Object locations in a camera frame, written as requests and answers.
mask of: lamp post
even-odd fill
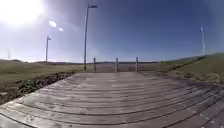
[[[86,43],[87,43],[87,28],[88,28],[89,9],[90,8],[97,8],[97,6],[88,4],[88,7],[86,8],[85,43],[84,43],[84,70],[86,70]]]
[[[49,20],[49,25],[51,26],[51,27],[53,27],[53,28],[57,28],[57,24],[56,24],[56,22],[54,22],[54,21],[52,21],[52,20]],[[64,29],[63,28],[61,28],[61,27],[59,27],[59,28],[57,28],[58,29],[58,31],[60,31],[60,32],[63,32],[64,31]],[[51,40],[51,38],[49,37],[49,36],[47,36],[47,42],[46,42],[46,62],[48,61],[48,45],[49,45],[49,40]]]
[[[204,28],[201,27],[200,29],[201,37],[202,37],[202,55],[205,55],[205,36],[204,36]]]
[[[51,40],[49,36],[47,36],[47,43],[46,43],[46,62],[48,61],[48,41]]]

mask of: wooden plank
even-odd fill
[[[134,123],[140,122],[144,120],[153,119],[156,117],[160,117],[169,113],[174,113],[181,109],[186,109],[193,104],[197,104],[202,100],[211,97],[213,93],[206,93],[204,95],[192,98],[190,100],[186,100],[181,102],[182,104],[187,104],[186,106],[182,106],[179,104],[173,104],[170,106],[156,108],[154,110],[149,111],[141,111],[129,114],[122,114],[122,115],[105,115],[105,116],[91,116],[91,115],[75,115],[75,114],[67,114],[67,113],[59,113],[55,111],[49,111],[44,109],[33,108],[29,106],[24,106],[22,104],[12,103],[9,106],[17,111],[21,111],[23,113],[33,114],[34,116],[53,119],[55,121],[64,121],[70,123],[81,123],[81,124],[125,124],[125,123]]]
[[[0,106],[0,127],[200,127],[203,114],[213,128],[223,97],[220,87],[152,73],[80,73]]]

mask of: metal post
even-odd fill
[[[205,36],[204,36],[204,28],[201,27],[201,36],[202,36],[202,54],[205,55]]]
[[[136,57],[135,71],[138,72],[138,57]]]
[[[49,36],[47,36],[47,43],[46,43],[46,62],[48,61],[48,41],[50,40]]]
[[[96,58],[93,58],[93,68],[94,72],[96,73]]]
[[[116,58],[116,62],[115,62],[115,72],[119,71],[119,64],[118,64],[118,58]]]
[[[86,70],[86,42],[87,42],[88,19],[89,19],[89,4],[86,9],[86,26],[85,26],[85,43],[84,43],[84,70]]]

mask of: railing post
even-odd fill
[[[118,58],[116,58],[116,62],[115,62],[115,72],[119,71],[119,63],[118,63]]]
[[[135,71],[138,72],[138,57],[136,57]]]
[[[93,58],[93,68],[94,72],[96,73],[96,58]]]

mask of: hill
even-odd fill
[[[224,53],[160,62],[149,70],[224,84]]]
[[[77,64],[0,60],[0,104],[69,77],[82,67]]]

